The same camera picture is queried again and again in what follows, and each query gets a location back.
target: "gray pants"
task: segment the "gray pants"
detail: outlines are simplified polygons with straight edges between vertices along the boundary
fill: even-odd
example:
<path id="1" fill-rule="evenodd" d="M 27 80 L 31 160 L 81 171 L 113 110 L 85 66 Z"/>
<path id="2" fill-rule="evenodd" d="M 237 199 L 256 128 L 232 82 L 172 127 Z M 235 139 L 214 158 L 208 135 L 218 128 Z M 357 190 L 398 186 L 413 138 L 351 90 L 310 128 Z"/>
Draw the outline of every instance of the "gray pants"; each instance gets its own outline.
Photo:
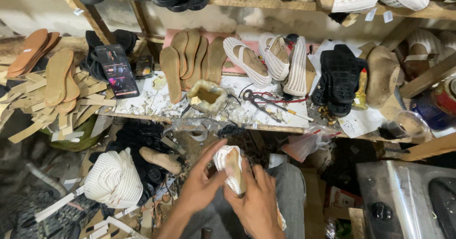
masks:
<path id="1" fill-rule="evenodd" d="M 279 210 L 286 221 L 287 239 L 304 239 L 305 182 L 301 171 L 288 163 L 268 169 L 276 178 L 275 192 Z M 195 213 L 182 233 L 181 239 L 200 239 L 201 228 L 212 229 L 211 239 L 248 238 L 231 205 L 219 189 L 209 205 Z"/>

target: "small box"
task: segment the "small box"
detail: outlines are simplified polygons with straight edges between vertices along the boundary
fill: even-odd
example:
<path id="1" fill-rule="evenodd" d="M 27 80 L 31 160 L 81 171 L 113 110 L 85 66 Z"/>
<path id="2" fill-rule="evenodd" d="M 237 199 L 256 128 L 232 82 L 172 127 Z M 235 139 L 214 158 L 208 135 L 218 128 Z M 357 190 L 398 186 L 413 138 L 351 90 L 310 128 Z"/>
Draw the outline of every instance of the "small box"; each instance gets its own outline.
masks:
<path id="1" fill-rule="evenodd" d="M 134 77 L 137 80 L 151 78 L 153 73 L 154 57 L 152 55 L 140 56 L 136 61 L 136 69 L 134 70 Z"/>

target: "white paper tag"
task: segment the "white paper tag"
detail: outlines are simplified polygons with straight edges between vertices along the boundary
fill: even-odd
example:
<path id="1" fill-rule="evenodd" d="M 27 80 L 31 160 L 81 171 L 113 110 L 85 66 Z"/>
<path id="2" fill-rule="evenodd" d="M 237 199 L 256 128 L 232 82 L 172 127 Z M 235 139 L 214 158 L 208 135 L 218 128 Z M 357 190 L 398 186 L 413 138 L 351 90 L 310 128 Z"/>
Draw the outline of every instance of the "white paper tag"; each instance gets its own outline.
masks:
<path id="1" fill-rule="evenodd" d="M 374 8 L 372 9 L 367 15 L 366 15 L 366 19 L 364 19 L 365 21 L 372 21 L 373 20 L 373 17 L 375 16 L 375 12 L 377 11 L 377 8 Z"/>
<path id="2" fill-rule="evenodd" d="M 78 16 L 79 16 L 80 14 L 82 14 L 83 12 L 84 12 L 83 9 L 75 9 L 75 10 L 73 11 L 73 13 L 74 13 L 75 15 L 78 15 Z"/>
<path id="3" fill-rule="evenodd" d="M 383 19 L 385 20 L 385 23 L 389 23 L 390 21 L 393 20 L 393 12 L 391 11 L 386 11 L 383 13 Z"/>

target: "phone screen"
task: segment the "phone screen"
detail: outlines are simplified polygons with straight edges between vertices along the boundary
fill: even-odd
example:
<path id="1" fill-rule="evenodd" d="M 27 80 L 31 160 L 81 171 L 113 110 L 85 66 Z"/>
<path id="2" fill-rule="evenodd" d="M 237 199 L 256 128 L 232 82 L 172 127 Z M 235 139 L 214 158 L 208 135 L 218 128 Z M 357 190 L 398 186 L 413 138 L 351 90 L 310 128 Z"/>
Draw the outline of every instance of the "phone screen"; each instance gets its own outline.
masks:
<path id="1" fill-rule="evenodd" d="M 97 46 L 95 52 L 116 98 L 139 96 L 138 86 L 122 45 Z"/>

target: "wall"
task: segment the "wall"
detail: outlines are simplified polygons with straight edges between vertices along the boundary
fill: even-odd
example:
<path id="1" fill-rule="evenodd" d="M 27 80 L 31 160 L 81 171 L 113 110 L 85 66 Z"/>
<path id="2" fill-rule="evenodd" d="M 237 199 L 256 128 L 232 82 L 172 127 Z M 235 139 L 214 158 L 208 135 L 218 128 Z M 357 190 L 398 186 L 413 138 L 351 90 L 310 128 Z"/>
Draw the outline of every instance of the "wall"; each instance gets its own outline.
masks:
<path id="1" fill-rule="evenodd" d="M 147 22 L 153 33 L 164 35 L 166 28 L 184 29 L 201 27 L 208 31 L 238 33 L 243 39 L 254 40 L 264 31 L 279 34 L 297 33 L 308 42 L 320 43 L 325 38 L 341 39 L 362 45 L 382 39 L 403 19 L 395 17 L 385 24 L 383 16 L 375 16 L 371 22 L 358 21 L 343 27 L 320 12 L 259 8 L 238 8 L 208 5 L 200 11 L 187 10 L 173 13 L 166 8 L 143 2 Z M 127 29 L 139 32 L 140 28 L 127 1 L 105 0 L 97 9 L 110 30 Z M 39 28 L 59 31 L 63 35 L 84 36 L 91 29 L 85 18 L 72 12 L 64 0 L 0 0 L 0 20 L 8 28 L 0 26 L 0 36 L 12 32 L 29 35 Z M 423 20 L 424 27 L 456 29 L 450 21 Z"/>

